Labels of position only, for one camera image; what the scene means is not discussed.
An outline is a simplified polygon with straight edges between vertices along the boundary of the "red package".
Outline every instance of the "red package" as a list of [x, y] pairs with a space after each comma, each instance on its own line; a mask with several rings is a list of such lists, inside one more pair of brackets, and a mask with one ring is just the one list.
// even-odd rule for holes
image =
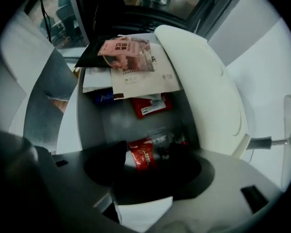
[[138, 171], [156, 169], [157, 162], [153, 155], [151, 137], [128, 143]]
[[139, 119], [145, 115], [171, 109], [173, 106], [166, 93], [162, 93], [161, 100], [132, 98], [131, 103]]

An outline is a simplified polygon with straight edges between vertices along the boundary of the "white paper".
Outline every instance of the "white paper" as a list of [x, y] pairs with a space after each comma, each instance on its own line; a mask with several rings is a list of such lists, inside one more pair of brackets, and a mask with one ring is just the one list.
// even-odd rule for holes
[[122, 217], [122, 225], [143, 233], [160, 219], [171, 207], [173, 197], [152, 201], [143, 204], [119, 205], [118, 210]]
[[137, 98], [139, 98], [139, 99], [161, 100], [162, 96], [161, 96], [160, 93], [158, 93], [158, 94], [150, 94], [150, 95], [139, 96]]
[[83, 93], [109, 87], [112, 87], [110, 68], [86, 68], [83, 82]]
[[176, 73], [164, 49], [150, 43], [154, 72], [123, 71], [111, 69], [115, 99], [134, 98], [155, 93], [180, 90]]
[[158, 103], [155, 103], [151, 106], [148, 106], [148, 107], [145, 107], [145, 108], [142, 108], [141, 109], [141, 114], [144, 116], [146, 114], [149, 114], [153, 111], [158, 111], [158, 110], [161, 110], [161, 109], [164, 109], [166, 108], [166, 104], [164, 101], [161, 101], [161, 102], [158, 102]]
[[23, 11], [17, 11], [0, 36], [0, 54], [21, 88], [30, 94], [54, 46]]

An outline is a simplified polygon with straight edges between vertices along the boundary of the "dark slot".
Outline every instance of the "dark slot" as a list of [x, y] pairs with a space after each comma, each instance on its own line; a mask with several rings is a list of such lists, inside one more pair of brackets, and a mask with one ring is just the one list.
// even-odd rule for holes
[[60, 161], [55, 162], [55, 164], [56, 164], [56, 166], [61, 167], [61, 166], [68, 164], [68, 161], [60, 160]]
[[109, 207], [102, 214], [107, 218], [111, 219], [112, 221], [120, 223], [114, 203], [110, 204]]
[[96, 183], [111, 186], [118, 205], [145, 203], [173, 196], [192, 199], [209, 187], [214, 168], [196, 157], [188, 146], [171, 144], [168, 160], [157, 160], [158, 168], [138, 171], [125, 165], [125, 141], [93, 151], [84, 163], [85, 173]]
[[268, 203], [268, 200], [260, 193], [255, 185], [242, 188], [241, 192], [253, 214], [262, 209]]

